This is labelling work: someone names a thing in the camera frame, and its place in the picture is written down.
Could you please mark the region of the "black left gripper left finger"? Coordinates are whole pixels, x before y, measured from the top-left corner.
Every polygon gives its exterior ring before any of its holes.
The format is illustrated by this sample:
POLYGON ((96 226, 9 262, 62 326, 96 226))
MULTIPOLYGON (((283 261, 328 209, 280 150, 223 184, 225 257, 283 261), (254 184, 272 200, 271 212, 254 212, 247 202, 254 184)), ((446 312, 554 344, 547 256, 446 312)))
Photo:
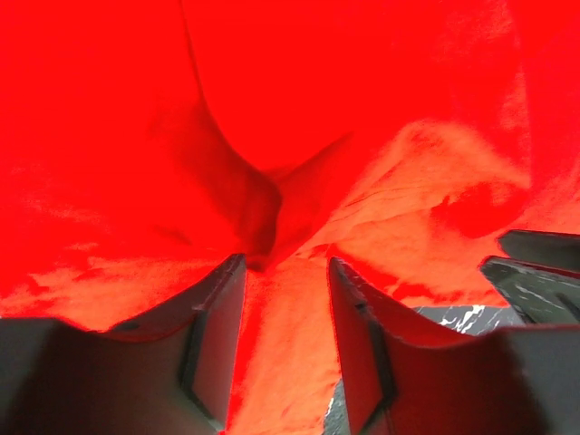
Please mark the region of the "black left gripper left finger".
POLYGON ((1 323, 4 434, 220 434, 246 260, 104 332, 52 318, 1 323))

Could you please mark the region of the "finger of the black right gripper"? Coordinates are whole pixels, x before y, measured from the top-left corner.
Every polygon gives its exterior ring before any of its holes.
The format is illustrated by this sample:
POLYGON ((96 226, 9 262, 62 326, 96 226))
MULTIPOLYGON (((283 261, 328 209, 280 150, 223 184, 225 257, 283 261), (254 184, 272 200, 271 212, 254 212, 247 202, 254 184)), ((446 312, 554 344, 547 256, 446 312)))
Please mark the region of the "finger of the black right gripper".
POLYGON ((480 272, 525 323, 579 323, 578 272, 497 256, 480 272))
POLYGON ((579 236, 531 230, 509 230, 498 239, 503 252, 518 261, 579 271, 579 236))

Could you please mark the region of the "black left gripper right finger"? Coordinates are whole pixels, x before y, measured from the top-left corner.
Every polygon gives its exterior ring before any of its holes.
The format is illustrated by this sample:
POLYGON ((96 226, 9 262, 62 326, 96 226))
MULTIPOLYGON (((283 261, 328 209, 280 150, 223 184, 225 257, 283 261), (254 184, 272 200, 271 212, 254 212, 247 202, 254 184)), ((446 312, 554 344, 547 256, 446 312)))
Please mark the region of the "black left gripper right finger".
POLYGON ((354 434, 576 434, 579 330, 437 324, 328 265, 334 334, 354 434))

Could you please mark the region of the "red t-shirt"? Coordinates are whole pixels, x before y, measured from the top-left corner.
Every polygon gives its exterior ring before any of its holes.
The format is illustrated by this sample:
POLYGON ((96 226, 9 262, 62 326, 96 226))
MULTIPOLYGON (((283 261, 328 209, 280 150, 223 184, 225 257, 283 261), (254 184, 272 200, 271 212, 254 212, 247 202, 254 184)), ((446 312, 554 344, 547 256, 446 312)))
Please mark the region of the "red t-shirt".
POLYGON ((579 229, 576 1, 4 1, 1 315, 104 330, 248 261, 227 430, 318 434, 326 263, 501 305, 579 229))

